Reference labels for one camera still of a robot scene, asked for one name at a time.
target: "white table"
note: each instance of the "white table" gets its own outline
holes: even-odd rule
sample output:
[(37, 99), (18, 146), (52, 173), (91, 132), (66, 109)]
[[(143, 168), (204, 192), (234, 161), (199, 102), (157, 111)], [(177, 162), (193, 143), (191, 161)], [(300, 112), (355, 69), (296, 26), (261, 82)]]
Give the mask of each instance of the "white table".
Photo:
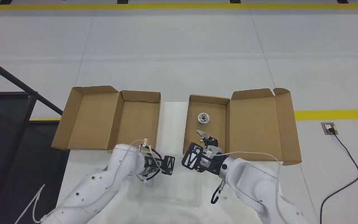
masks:
[[(160, 153), (182, 155), (187, 105), (187, 102), (162, 103), (156, 146)], [(71, 151), (58, 203), (62, 202), (86, 173), (106, 166), (110, 156), (107, 151)], [(277, 168), (275, 162), (265, 163), (273, 169)], [(220, 184), (220, 179), (208, 172), (191, 172), (200, 177), (199, 207), (131, 200), (126, 193), (131, 183), (126, 183), (120, 193), (89, 223), (261, 223), (257, 213), (238, 200), (229, 187), (224, 188), (215, 205), (210, 204), (211, 196)]]

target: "electrical outlet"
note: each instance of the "electrical outlet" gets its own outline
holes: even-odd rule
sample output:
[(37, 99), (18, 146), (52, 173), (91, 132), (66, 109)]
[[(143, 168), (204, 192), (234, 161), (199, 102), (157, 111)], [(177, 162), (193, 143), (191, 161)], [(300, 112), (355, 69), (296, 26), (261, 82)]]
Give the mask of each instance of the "electrical outlet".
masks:
[(337, 128), (333, 122), (323, 122), (323, 123), (321, 123), (321, 125), (322, 125), (323, 131), (326, 135), (329, 135), (329, 136), (333, 135), (332, 132), (329, 132), (330, 128), (333, 128), (336, 131), (336, 135), (338, 135)]

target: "open cardboard box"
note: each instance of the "open cardboard box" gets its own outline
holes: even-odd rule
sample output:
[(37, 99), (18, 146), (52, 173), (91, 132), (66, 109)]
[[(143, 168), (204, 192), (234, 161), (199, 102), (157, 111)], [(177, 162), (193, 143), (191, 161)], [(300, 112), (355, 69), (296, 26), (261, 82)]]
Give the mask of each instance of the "open cardboard box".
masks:
[(52, 147), (64, 150), (112, 150), (148, 138), (155, 147), (160, 92), (121, 91), (112, 86), (74, 87)]
[[(190, 95), (183, 152), (191, 142), (199, 143), (199, 129), (216, 138), (224, 152), (264, 152), (283, 161), (299, 164), (298, 142), (291, 93), (284, 88), (234, 92), (227, 98)], [(198, 114), (210, 116), (207, 125), (198, 124)], [(274, 161), (266, 155), (236, 154), (245, 160)]]

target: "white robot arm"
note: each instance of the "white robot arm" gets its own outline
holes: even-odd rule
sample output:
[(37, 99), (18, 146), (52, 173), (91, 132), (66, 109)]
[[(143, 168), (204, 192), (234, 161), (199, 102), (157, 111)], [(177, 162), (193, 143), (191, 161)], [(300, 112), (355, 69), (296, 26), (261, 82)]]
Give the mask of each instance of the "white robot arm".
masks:
[(65, 198), (62, 204), (45, 215), (43, 224), (84, 224), (98, 214), (119, 192), (124, 181), (133, 175), (146, 181), (160, 171), (171, 175), (175, 158), (165, 156), (164, 159), (155, 151), (150, 153), (146, 142), (139, 148), (118, 144), (113, 150), (108, 166), (99, 171), (87, 174), (83, 180)]
[(209, 171), (218, 175), (222, 183), (216, 189), (211, 203), (217, 202), (218, 194), (228, 184), (238, 199), (253, 208), (264, 224), (306, 224), (303, 214), (277, 192), (277, 172), (258, 162), (222, 154), (218, 141), (206, 133), (197, 130), (202, 136), (205, 147), (192, 142), (182, 165), (198, 172)]

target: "yellow stripe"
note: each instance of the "yellow stripe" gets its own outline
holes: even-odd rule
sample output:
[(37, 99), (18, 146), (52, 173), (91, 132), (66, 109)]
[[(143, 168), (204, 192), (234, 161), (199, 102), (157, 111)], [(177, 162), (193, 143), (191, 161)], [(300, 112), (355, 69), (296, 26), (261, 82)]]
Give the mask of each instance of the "yellow stripe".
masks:
[(358, 110), (303, 110), (295, 111), (296, 120), (358, 119)]
[(37, 121), (44, 121), (44, 120), (61, 120), (61, 118), (31, 118), (30, 121), (37, 122)]
[(321, 10), (358, 9), (358, 4), (32, 4), (0, 5), (0, 10), (172, 10), (172, 9), (263, 9)]

